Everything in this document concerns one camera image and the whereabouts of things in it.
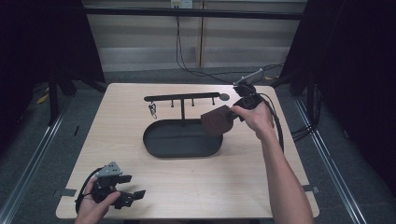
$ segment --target black backdrop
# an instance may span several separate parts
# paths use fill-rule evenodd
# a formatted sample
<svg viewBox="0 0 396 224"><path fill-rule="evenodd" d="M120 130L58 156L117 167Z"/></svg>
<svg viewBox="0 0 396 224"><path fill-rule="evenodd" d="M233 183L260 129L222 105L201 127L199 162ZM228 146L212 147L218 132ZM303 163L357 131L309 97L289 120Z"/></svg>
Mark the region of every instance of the black backdrop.
<svg viewBox="0 0 396 224"><path fill-rule="evenodd" d="M64 91L72 79L105 81L87 16L59 9L65 7L82 3L0 2L1 145L10 140L34 85L49 81L49 75L55 75Z"/></svg>
<svg viewBox="0 0 396 224"><path fill-rule="evenodd" d="M396 195L396 3L308 1L281 77L318 84L363 157Z"/></svg>

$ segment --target black wire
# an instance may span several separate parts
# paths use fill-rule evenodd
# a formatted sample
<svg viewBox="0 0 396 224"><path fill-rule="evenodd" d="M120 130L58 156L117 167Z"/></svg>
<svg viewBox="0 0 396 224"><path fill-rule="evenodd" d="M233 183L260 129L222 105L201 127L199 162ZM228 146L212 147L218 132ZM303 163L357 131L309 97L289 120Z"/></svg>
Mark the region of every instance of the black wire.
<svg viewBox="0 0 396 224"><path fill-rule="evenodd" d="M91 191L91 192L89 192L89 193L86 193L86 194L83 194L83 196L85 197L85 196L88 196L88 195L90 195L90 194L94 194L94 193L97 193L98 191Z"/></svg>
<svg viewBox="0 0 396 224"><path fill-rule="evenodd" d="M304 137L311 134L318 127L318 122L319 122L319 118L320 118L321 100L322 100L322 95L321 95L320 91L318 90L318 87L316 87L315 88L314 118L310 125L300 128L299 130L291 133L294 142L300 141Z"/></svg>
<svg viewBox="0 0 396 224"><path fill-rule="evenodd" d="M262 99L262 101L263 101L263 102L268 106L268 108L270 109L270 112L271 112L272 116L274 117L274 121L275 121L276 129L277 129L277 136L278 136L278 138L279 138L280 147L282 148L282 151L285 151L284 142L283 142L283 132L282 132L282 128L281 128L281 126L280 126L279 117L277 116L277 114L276 114L276 112L275 112L275 108L272 108L272 107L269 105L269 103L268 103L264 98L262 98L262 96L260 96L259 94L257 94L257 95Z"/></svg>
<svg viewBox="0 0 396 224"><path fill-rule="evenodd" d="M78 195L77 199L75 200L75 202L76 202L76 213L77 213L77 214L78 214L79 206L81 205L82 199L84 199L85 196L91 194L91 192L90 192L90 193L87 193L87 194L83 194L85 187L87 187L87 184L88 184L88 182L90 181L91 177L92 177L93 175L95 175L97 172L99 172L100 170L102 170L102 169L103 169L103 167L102 167L102 168L97 168L95 171L93 171L93 172L87 177L87 179L85 180L84 184L82 185L81 190L79 191L79 195Z"/></svg>
<svg viewBox="0 0 396 224"><path fill-rule="evenodd" d="M272 108L274 109L274 113L276 114L275 106L274 106L274 103L272 102L271 98L270 98L267 94L264 94L264 93L259 93L259 94L260 94L260 95L264 95L265 97L268 98L268 100L269 100L270 103L271 103Z"/></svg>
<svg viewBox="0 0 396 224"><path fill-rule="evenodd" d="M226 75L226 74L241 74L241 73L242 74L250 74L250 73L254 72L254 71L246 71L246 72L245 71L241 71L241 72L220 72L220 73L208 74L208 73L200 72L200 71L192 71L189 68L187 68L186 64L184 63L182 47L181 47L180 19L179 19L179 17L177 17L177 44L176 44L176 49L177 49L176 50L176 59L177 59L178 67L180 67L183 71L185 71L185 72L187 72L187 73L189 73L189 74L191 74L193 76L196 76L196 77L212 77L215 80L218 80L218 81L221 81L221 82L225 82L225 83L228 83L228 84L233 84L233 82L231 82L231 81L227 81L227 80L215 77L215 76ZM178 58L179 58L178 55L180 55L180 60L181 60L182 64L180 64L180 62L178 60ZM265 65L262 68L262 71L268 71L268 70L273 69L275 67L283 66L283 64L284 63L267 64L267 65ZM257 83L257 82L261 81L262 79L263 79L263 73L262 73L262 77L258 81L254 82L254 83Z"/></svg>

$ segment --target black pad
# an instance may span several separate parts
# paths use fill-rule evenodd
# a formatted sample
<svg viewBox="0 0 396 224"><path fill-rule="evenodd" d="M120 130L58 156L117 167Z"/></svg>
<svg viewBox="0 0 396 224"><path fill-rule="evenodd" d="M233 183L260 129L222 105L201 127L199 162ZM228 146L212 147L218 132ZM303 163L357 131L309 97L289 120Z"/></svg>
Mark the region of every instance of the black pad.
<svg viewBox="0 0 396 224"><path fill-rule="evenodd" d="M227 133L233 127L230 107L223 105L201 115L201 122L207 134L211 136Z"/></svg>

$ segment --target black tape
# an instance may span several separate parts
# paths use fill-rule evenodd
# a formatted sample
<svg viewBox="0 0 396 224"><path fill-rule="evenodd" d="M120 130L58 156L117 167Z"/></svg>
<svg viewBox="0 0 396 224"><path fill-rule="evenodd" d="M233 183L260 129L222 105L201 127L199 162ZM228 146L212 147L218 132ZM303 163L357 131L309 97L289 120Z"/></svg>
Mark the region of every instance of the black tape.
<svg viewBox="0 0 396 224"><path fill-rule="evenodd" d="M305 192L312 191L312 193L317 194L320 192L318 187L311 187L310 185L303 185L303 190Z"/></svg>
<svg viewBox="0 0 396 224"><path fill-rule="evenodd" d="M63 196L66 197L74 197L76 194L76 189L56 189L53 191L52 197L54 198L62 198Z"/></svg>

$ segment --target vertical post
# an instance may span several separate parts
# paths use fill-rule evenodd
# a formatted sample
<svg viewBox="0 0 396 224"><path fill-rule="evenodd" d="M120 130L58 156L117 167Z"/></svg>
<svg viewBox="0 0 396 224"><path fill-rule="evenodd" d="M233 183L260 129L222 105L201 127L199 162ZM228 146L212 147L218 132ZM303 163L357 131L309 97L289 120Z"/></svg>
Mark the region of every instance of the vertical post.
<svg viewBox="0 0 396 224"><path fill-rule="evenodd" d="M185 116L185 112L184 112L184 99L180 99L180 104L181 104L181 119L185 120L186 116Z"/></svg>

